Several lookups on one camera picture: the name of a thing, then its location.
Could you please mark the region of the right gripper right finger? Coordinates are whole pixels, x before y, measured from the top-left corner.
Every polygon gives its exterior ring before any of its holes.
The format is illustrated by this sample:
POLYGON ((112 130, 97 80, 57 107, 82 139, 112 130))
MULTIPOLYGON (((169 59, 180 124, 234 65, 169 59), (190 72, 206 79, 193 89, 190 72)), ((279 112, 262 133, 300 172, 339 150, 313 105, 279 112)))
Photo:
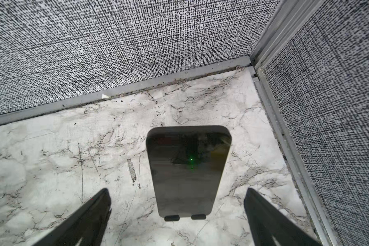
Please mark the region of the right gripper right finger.
POLYGON ((320 243, 297 227, 256 190, 247 190, 244 207, 254 245, 319 246, 320 243))

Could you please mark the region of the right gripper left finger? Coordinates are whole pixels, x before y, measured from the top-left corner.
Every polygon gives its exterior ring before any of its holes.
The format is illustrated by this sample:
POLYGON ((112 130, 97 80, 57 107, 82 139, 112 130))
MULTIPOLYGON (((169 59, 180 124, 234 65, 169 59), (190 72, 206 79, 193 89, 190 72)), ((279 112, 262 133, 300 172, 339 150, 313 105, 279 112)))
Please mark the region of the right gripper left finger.
POLYGON ((111 197, 101 189, 36 246, 99 246, 111 215, 111 197))

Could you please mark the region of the phone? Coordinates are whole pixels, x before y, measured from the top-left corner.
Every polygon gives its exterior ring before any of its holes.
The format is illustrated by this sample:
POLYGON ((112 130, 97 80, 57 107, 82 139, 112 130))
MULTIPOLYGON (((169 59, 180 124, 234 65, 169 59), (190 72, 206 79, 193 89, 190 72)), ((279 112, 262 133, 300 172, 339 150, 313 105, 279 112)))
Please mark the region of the phone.
POLYGON ((148 132, 146 148, 160 217, 206 219, 231 143, 224 126, 157 127, 148 132))

